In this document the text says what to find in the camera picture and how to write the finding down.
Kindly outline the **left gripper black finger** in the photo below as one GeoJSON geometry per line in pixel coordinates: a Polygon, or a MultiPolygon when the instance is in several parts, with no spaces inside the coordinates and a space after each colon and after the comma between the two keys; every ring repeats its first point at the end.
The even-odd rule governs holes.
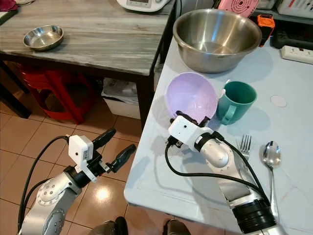
{"type": "Polygon", "coordinates": [[[135,150],[136,145],[131,144],[119,152],[119,154],[116,156],[116,159],[114,159],[114,161],[111,163],[111,171],[117,173],[122,168],[122,166],[127,163],[128,159],[132,156],[132,154],[134,154],[135,150]]]}
{"type": "Polygon", "coordinates": [[[105,131],[103,134],[98,135],[98,137],[92,140],[93,149],[98,150],[99,148],[109,143],[109,141],[115,134],[116,134],[116,129],[110,128],[109,130],[105,131]]]}

